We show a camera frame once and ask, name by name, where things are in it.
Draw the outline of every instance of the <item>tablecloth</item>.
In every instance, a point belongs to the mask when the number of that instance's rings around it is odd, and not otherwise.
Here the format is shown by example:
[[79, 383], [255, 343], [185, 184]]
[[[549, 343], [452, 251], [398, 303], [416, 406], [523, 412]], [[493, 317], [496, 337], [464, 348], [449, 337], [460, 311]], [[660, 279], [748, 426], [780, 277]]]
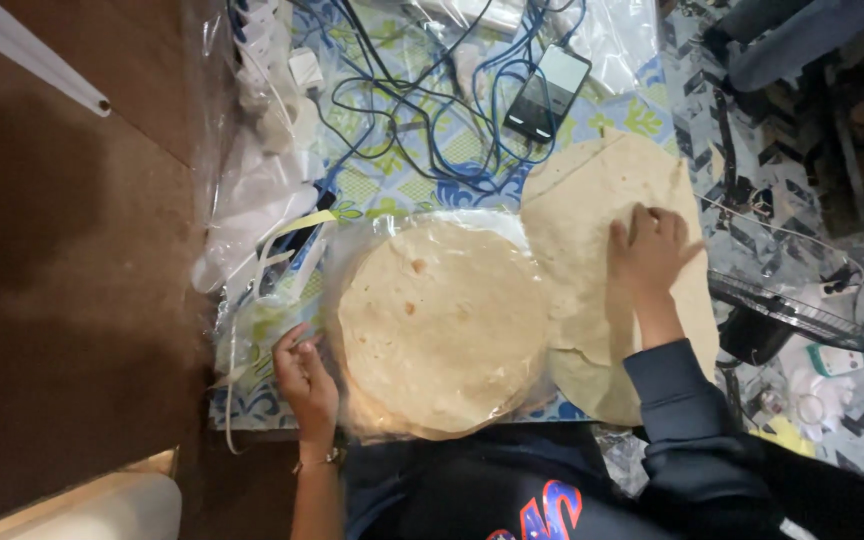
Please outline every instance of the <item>tablecloth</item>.
[[[327, 0], [309, 3], [325, 22], [325, 30], [330, 37], [339, 43], [348, 58], [361, 65], [361, 52], [355, 42], [354, 35], [348, 25], [344, 24], [340, 13]], [[435, 48], [430, 47], [429, 39], [414, 38], [414, 31], [403, 28], [408, 25], [400, 15], [361, 7], [360, 19], [366, 24], [369, 35], [379, 49], [379, 54], [385, 59], [390, 70], [397, 72], [403, 78], [415, 80], [423, 68], [432, 64], [435, 58]], [[320, 29], [322, 26], [314, 17], [296, 10], [294, 15], [293, 38], [294, 45], [310, 46], [318, 50], [323, 68], [340, 66], [335, 48], [331, 51], [322, 47]], [[497, 54], [508, 47], [507, 42], [498, 41], [491, 45], [489, 55]], [[556, 150], [568, 147], [573, 142], [588, 141], [600, 137], [603, 126], [641, 134], [655, 141], [673, 156], [678, 157], [679, 149], [675, 137], [671, 113], [669, 112], [668, 95], [666, 93], [666, 76], [660, 58], [656, 55], [638, 70], [638, 78], [642, 87], [634, 92], [618, 96], [603, 96], [592, 84], [584, 84], [582, 90], [572, 105], [568, 117], [558, 129]], [[448, 92], [449, 81], [445, 78], [430, 77], [429, 88]], [[378, 93], [373, 94], [376, 109], [387, 106], [388, 102]], [[416, 96], [415, 103], [425, 104], [423, 96]], [[342, 110], [339, 107], [328, 107], [323, 111], [326, 119], [336, 125], [345, 134], [355, 140], [355, 134], [360, 134], [361, 126], [368, 123], [365, 114]], [[331, 212], [342, 223], [354, 222], [360, 219], [371, 219], [380, 215], [408, 215], [414, 211], [431, 210], [446, 207], [489, 207], [504, 205], [517, 210], [520, 205], [522, 184], [528, 175], [527, 165], [512, 167], [500, 171], [495, 181], [501, 189], [496, 193], [483, 194], [474, 191], [451, 179], [431, 180], [417, 174], [405, 159], [396, 152], [386, 153], [378, 159], [349, 158], [336, 164], [342, 155], [348, 151], [332, 133], [322, 131], [322, 144], [319, 152], [327, 156], [330, 172], [323, 183], [329, 185], [337, 194], [337, 200], [332, 205]], [[363, 144], [364, 153], [376, 153], [383, 146], [385, 131], [376, 129]], [[460, 164], [459, 170], [477, 170], [477, 165], [471, 162], [473, 156], [481, 151], [480, 141], [468, 121], [456, 115], [445, 115], [439, 122], [435, 138], [443, 155], [451, 163]], [[419, 131], [405, 136], [406, 151], [420, 164], [427, 163], [425, 144]], [[522, 145], [516, 145], [517, 151], [524, 151]], [[284, 281], [291, 279], [286, 274]], [[309, 320], [313, 326], [320, 327], [320, 298], [323, 290], [323, 278], [317, 269], [302, 290], [300, 298], [288, 313], [270, 314], [269, 324], [257, 326], [254, 334], [257, 346], [251, 353], [253, 362], [229, 391], [219, 388], [210, 400], [209, 419], [212, 427], [218, 430], [226, 428], [226, 407], [230, 407], [229, 417], [234, 430], [276, 430], [294, 429], [295, 416], [288, 403], [282, 398], [276, 386], [275, 374], [272, 369], [272, 358], [269, 348], [277, 338], [273, 332], [263, 334], [263, 328], [271, 329], [282, 324], [283, 317], [298, 323]], [[589, 420], [581, 410], [566, 400], [561, 392], [547, 399], [544, 406], [531, 412], [514, 415], [511, 422], [558, 422]]]

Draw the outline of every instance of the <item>smartphone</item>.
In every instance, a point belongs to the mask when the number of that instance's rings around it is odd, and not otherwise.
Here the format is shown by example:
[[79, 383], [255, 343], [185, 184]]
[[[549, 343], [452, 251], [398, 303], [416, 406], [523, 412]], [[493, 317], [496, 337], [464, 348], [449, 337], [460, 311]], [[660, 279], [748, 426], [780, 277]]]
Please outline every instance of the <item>smartphone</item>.
[[[556, 130], [566, 119], [569, 108], [575, 101], [575, 94], [589, 75], [593, 63], [558, 45], [549, 45], [542, 59], [538, 61], [538, 68], [542, 74], [536, 69], [525, 80], [525, 84], [512, 100], [502, 125], [532, 141], [550, 142], [555, 139]], [[554, 127], [549, 124], [549, 108], [546, 107], [546, 92], [543, 86], [548, 88], [548, 103], [552, 106]]]

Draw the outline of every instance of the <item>flour tortilla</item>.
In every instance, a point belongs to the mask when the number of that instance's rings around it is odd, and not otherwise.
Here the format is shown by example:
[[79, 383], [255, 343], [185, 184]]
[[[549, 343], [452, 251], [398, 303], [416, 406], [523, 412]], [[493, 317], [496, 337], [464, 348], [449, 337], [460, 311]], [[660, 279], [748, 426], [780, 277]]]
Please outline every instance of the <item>flour tortilla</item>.
[[545, 356], [533, 268], [489, 230], [432, 221], [386, 240], [339, 300], [355, 390], [420, 436], [464, 434], [514, 409]]
[[[589, 416], [635, 425], [639, 398], [621, 362], [641, 344], [631, 304], [609, 283], [609, 223], [619, 218], [628, 225], [632, 207], [642, 202], [682, 215], [689, 241], [701, 239], [701, 227], [684, 162], [640, 135], [606, 129], [604, 139], [601, 152], [566, 178], [544, 178], [554, 185], [524, 202], [521, 216], [550, 304], [553, 380]], [[573, 148], [561, 159], [574, 163], [588, 153]], [[713, 380], [718, 331], [707, 269], [702, 252], [682, 269], [671, 292], [702, 373]]]

